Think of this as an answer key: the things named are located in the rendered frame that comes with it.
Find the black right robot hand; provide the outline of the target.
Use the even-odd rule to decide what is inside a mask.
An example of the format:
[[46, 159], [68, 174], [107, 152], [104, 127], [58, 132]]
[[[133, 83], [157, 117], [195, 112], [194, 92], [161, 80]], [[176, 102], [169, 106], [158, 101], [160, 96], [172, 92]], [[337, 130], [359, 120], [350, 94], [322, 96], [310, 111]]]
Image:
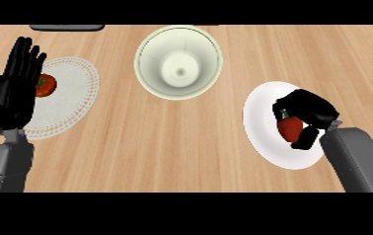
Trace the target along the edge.
[[291, 142], [294, 149], [310, 150], [315, 144], [319, 131], [328, 130], [340, 117], [331, 102], [313, 92], [298, 89], [273, 104], [276, 121], [282, 119], [281, 110], [287, 110], [304, 122], [304, 130], [300, 140]]

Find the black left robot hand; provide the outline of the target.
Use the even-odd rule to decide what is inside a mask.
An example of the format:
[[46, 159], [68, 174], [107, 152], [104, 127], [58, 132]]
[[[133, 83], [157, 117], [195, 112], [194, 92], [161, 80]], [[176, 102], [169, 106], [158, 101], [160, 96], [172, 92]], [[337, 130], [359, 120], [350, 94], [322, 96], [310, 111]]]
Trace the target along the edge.
[[46, 58], [33, 39], [18, 37], [0, 75], [0, 130], [23, 129], [32, 121]]

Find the red bell pepper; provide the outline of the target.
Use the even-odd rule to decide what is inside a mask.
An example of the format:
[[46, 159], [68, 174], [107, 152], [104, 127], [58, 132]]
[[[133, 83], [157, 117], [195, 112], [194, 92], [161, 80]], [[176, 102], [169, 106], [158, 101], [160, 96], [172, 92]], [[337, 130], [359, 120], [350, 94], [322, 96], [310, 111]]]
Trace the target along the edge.
[[278, 122], [279, 133], [288, 142], [297, 142], [304, 130], [304, 122], [295, 116], [291, 116], [287, 110], [281, 110], [281, 113], [282, 119]]

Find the white plate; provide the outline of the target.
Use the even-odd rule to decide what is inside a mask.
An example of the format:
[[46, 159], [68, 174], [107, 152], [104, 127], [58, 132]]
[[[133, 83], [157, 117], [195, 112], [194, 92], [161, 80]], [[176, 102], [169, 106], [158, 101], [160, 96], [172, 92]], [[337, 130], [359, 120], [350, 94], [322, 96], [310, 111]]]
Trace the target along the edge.
[[242, 109], [245, 133], [263, 158], [284, 169], [301, 170], [313, 166], [323, 156], [319, 141], [310, 150], [291, 147], [278, 130], [273, 104], [298, 86], [282, 81], [262, 84], [250, 93]]

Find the pale green bowl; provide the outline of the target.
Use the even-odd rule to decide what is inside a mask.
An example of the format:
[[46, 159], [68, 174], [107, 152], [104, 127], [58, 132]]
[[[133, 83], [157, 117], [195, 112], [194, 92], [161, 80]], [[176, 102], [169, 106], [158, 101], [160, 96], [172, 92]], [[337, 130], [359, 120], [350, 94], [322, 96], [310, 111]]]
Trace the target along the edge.
[[195, 98], [214, 85], [223, 69], [223, 53], [211, 34], [197, 26], [155, 30], [135, 56], [135, 72], [145, 89], [160, 98]]

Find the red tomato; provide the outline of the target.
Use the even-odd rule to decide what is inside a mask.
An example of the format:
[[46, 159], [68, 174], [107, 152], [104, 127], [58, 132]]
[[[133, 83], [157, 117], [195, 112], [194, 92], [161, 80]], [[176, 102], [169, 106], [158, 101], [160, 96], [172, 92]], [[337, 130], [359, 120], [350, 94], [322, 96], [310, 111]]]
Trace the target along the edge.
[[37, 83], [36, 96], [43, 98], [49, 96], [58, 88], [58, 80], [51, 74], [43, 74]]

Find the dark grey flat object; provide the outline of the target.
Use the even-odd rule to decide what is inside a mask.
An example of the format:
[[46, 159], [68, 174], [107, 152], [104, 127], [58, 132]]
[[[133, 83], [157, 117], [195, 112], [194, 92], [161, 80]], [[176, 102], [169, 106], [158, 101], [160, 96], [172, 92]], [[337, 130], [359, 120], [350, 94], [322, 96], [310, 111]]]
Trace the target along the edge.
[[98, 32], [105, 25], [30, 25], [40, 32]]

